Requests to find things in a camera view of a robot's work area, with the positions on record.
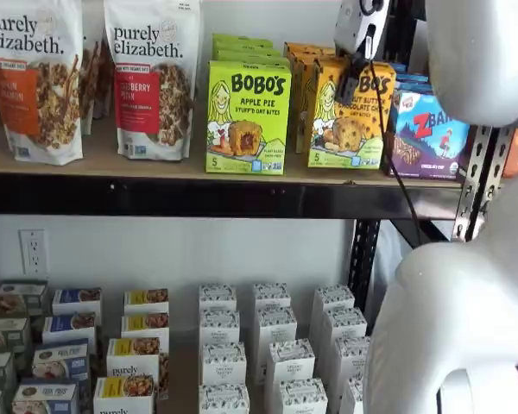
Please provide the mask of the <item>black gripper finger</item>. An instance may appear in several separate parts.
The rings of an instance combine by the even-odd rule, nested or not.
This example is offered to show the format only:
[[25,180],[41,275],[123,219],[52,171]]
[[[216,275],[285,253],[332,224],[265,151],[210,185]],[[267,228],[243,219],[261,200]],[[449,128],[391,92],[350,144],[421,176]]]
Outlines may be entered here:
[[355,90],[359,85],[361,73],[369,64],[361,53],[351,54],[348,58],[336,91],[336,101],[339,104],[350,104],[352,102]]

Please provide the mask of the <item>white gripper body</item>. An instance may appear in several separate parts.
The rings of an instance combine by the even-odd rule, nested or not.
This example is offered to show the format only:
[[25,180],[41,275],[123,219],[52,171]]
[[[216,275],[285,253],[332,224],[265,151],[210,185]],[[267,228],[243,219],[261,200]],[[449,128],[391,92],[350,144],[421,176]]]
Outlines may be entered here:
[[334,32],[338,55],[361,53],[373,59],[382,39],[389,1],[348,0],[340,5]]

